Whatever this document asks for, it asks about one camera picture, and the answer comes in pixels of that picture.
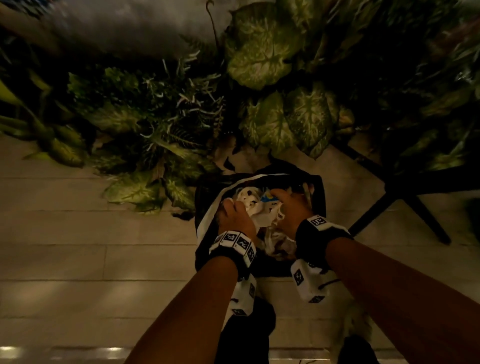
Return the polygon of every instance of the forearm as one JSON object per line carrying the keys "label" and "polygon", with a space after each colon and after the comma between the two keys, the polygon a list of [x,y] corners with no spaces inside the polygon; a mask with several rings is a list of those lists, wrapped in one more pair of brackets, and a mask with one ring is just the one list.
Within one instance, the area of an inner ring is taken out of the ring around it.
{"label": "forearm", "polygon": [[478,360],[476,302],[350,239],[330,242],[326,260],[409,363]]}
{"label": "forearm", "polygon": [[237,277],[229,258],[208,261],[145,332],[125,363],[213,363]]}

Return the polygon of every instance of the black bag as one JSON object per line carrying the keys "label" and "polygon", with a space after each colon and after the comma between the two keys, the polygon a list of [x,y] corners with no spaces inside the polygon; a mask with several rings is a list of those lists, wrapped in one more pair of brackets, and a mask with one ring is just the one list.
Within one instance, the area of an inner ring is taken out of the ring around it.
{"label": "black bag", "polygon": [[[270,166],[254,174],[237,173],[220,178],[204,176],[200,180],[195,193],[195,228],[197,238],[202,236],[202,240],[195,252],[195,269],[199,271],[208,260],[208,251],[218,235],[215,213],[223,199],[233,197],[238,188],[244,187],[268,187],[269,189],[287,189],[291,187],[293,192],[303,193],[303,184],[305,182],[315,187],[312,194],[313,213],[326,217],[325,191],[322,178],[308,174],[288,162],[274,159]],[[225,188],[229,189],[220,196]],[[290,277],[292,264],[293,261],[278,261],[258,249],[257,256],[251,265],[251,272],[256,278]]]}

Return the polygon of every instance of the tiled floor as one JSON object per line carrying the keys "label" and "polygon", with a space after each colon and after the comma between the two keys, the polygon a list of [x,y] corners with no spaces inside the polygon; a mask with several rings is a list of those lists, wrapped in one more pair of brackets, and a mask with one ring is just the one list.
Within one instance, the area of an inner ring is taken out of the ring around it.
{"label": "tiled floor", "polygon": [[[109,206],[100,197],[109,181],[22,160],[30,147],[0,137],[0,345],[132,346],[195,273],[193,221]],[[295,151],[285,159],[323,177],[327,215],[339,224],[349,226],[383,194],[380,181],[332,147],[317,161]],[[238,171],[265,165],[265,155],[251,153],[230,160]],[[422,197],[450,247],[401,202],[358,240],[480,302],[480,244],[462,207],[470,195]],[[291,279],[259,281],[277,314],[272,347],[330,346],[351,300],[341,284],[316,306],[300,300]],[[376,328],[373,346],[392,344]]]}

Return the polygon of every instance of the black metal leg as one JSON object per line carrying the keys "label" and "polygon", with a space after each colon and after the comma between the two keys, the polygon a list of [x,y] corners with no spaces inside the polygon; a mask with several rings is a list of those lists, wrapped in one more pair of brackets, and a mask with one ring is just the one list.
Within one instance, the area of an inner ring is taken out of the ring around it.
{"label": "black metal leg", "polygon": [[375,202],[370,209],[363,214],[348,230],[352,236],[357,235],[360,231],[366,228],[373,220],[388,209],[388,207],[397,200],[393,194],[385,193],[380,200]]}
{"label": "black metal leg", "polygon": [[418,196],[410,195],[404,197],[403,200],[408,206],[411,207],[415,213],[421,217],[421,219],[428,225],[428,227],[435,233],[438,237],[438,240],[443,244],[450,245],[452,239],[448,236],[446,231],[442,228],[439,222],[435,219],[432,213],[427,209],[427,207],[420,201]]}

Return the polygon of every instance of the shoe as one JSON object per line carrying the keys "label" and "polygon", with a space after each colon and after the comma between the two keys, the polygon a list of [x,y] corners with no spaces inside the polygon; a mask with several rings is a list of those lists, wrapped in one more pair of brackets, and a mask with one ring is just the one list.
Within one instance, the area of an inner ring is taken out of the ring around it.
{"label": "shoe", "polygon": [[330,362],[336,364],[346,338],[357,335],[368,343],[372,339],[372,319],[365,309],[354,301],[347,309],[340,335],[330,350]]}

